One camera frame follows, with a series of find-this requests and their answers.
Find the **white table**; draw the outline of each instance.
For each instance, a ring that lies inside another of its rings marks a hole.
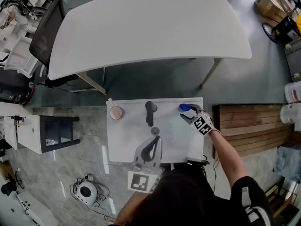
[[[118,100],[114,104],[123,109],[124,116],[115,121],[110,117],[111,104],[107,102],[107,133],[110,161],[132,162],[139,145],[153,137],[146,123],[144,100]],[[154,125],[162,138],[162,163],[186,162],[187,157],[202,160],[204,137],[190,128],[180,117],[182,103],[198,104],[203,108],[203,98],[150,99],[156,106]],[[193,117],[193,110],[185,113]]]
[[[27,115],[17,125],[17,141],[28,149],[46,153],[79,144],[73,136],[73,122],[78,117]]]
[[[226,0],[94,0],[71,10],[57,33],[49,78],[138,61],[250,59],[248,38]]]

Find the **wooden slat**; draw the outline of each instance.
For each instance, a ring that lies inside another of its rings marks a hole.
[[[254,132],[263,131],[263,130],[279,128],[282,126],[284,126],[284,124],[282,122],[275,122],[275,123],[269,123],[269,124],[263,124],[263,125],[257,125],[257,126],[221,129],[221,133],[224,137],[228,137],[228,136],[248,134],[248,133],[254,133]]]
[[[280,111],[281,105],[220,105],[220,113]]]
[[[240,140],[232,140],[228,141],[232,146],[238,146],[238,145],[246,145],[246,144],[253,144],[255,142],[261,142],[277,137],[289,137],[291,135],[290,130],[282,130],[282,131],[277,131],[273,132],[270,134],[262,135],[262,136],[256,136],[256,137],[249,137],[249,138],[244,138]]]
[[[257,148],[257,147],[261,147],[261,146],[265,146],[265,145],[270,145],[272,143],[279,142],[279,141],[284,141],[284,140],[288,141],[288,136],[287,135],[284,135],[284,136],[281,136],[281,137],[276,137],[276,138],[265,140],[265,141],[259,141],[259,142],[255,142],[255,143],[251,143],[251,144],[238,145],[234,148],[237,152],[241,152],[241,151],[251,150],[253,148]]]
[[[300,131],[292,132],[292,141],[295,143],[301,143],[301,132]]]
[[[229,128],[237,128],[237,127],[255,126],[255,125],[274,123],[278,121],[281,121],[280,116],[252,118],[252,119],[235,120],[235,121],[221,121],[220,128],[229,129]]]
[[[271,197],[268,199],[268,201],[271,202],[271,201],[273,201],[275,198],[276,198],[276,195],[273,195],[273,196],[271,196]]]
[[[274,191],[275,191],[276,189],[278,189],[278,186],[277,186],[277,185],[272,186],[272,188],[270,188],[270,189],[265,193],[266,197],[268,198],[270,195],[272,195],[272,193],[274,193]]]
[[[283,127],[271,129],[271,130],[264,130],[264,131],[258,131],[255,133],[248,133],[248,134],[242,134],[242,135],[235,135],[235,136],[229,136],[225,137],[227,141],[231,140],[239,140],[239,139],[244,139],[244,138],[250,138],[250,137],[256,137],[256,136],[261,136],[261,135],[267,135],[276,131],[283,131],[283,130],[290,130],[292,131],[292,126],[291,125],[285,125]]]
[[[283,203],[283,205],[273,214],[273,218],[276,218],[284,209],[291,203],[293,194]]]
[[[220,113],[220,121],[253,119],[253,118],[272,117],[272,116],[279,116],[279,115],[280,115],[280,111]]]
[[[260,153],[260,152],[267,151],[269,149],[280,146],[280,145],[282,145],[284,143],[287,143],[287,142],[288,142],[288,140],[287,141],[283,140],[283,141],[272,143],[270,145],[265,145],[265,146],[257,147],[257,148],[251,149],[251,150],[238,152],[238,154],[240,156],[248,156],[248,155],[252,155],[252,154],[255,154],[255,153]]]

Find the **blue bottle cap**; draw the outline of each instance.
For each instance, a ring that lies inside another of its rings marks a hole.
[[[189,110],[190,110],[190,105],[189,105],[189,104],[180,104],[180,105],[179,105],[179,108],[180,108],[182,111],[189,111]]]

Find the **gray tile floor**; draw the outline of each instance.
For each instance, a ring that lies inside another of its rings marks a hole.
[[[65,0],[64,4],[68,9],[87,1]],[[261,27],[265,19],[254,6],[255,0],[228,1],[242,22],[253,57],[250,60],[225,59],[205,88],[200,89],[199,85],[210,70],[213,59],[139,62],[107,68],[104,86],[108,90],[107,96],[98,91],[74,94],[37,86],[27,106],[99,106],[105,105],[109,97],[115,100],[203,97],[208,105],[285,103],[284,85],[290,82],[290,74],[283,46],[271,42],[265,35]],[[96,81],[102,81],[102,70],[91,74]],[[76,85],[72,89],[89,88],[81,80],[71,84]]]
[[[100,205],[113,213],[120,211],[132,194],[127,190],[127,172],[130,163],[111,162],[104,164],[108,152],[106,131],[106,108],[44,108],[34,109],[35,114],[57,116],[79,116],[80,121],[75,126],[76,135],[81,143],[67,148],[44,154],[37,154],[27,148],[17,151],[8,150],[13,168],[20,169],[26,190],[39,201],[49,207],[61,226],[107,225],[102,215],[89,211],[84,204],[72,198],[69,186],[77,178],[92,173],[99,183],[107,185],[111,191],[114,208],[108,200]],[[207,179],[211,187],[214,186],[212,143],[205,137],[204,154],[210,165],[206,166]],[[272,172],[276,156],[276,148],[263,153],[247,156],[244,162],[250,176],[254,177],[263,190],[267,190],[279,180],[279,176]],[[222,171],[217,167],[215,194],[223,198],[230,197],[230,186]]]

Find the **gloved hand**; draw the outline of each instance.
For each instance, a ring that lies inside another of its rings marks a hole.
[[[181,117],[190,125],[190,127],[198,131],[203,136],[208,134],[212,130],[221,133],[214,127],[210,115],[205,112],[199,105],[189,104],[189,106],[191,110],[194,110],[197,113],[197,115],[189,118],[186,115],[181,114]]]

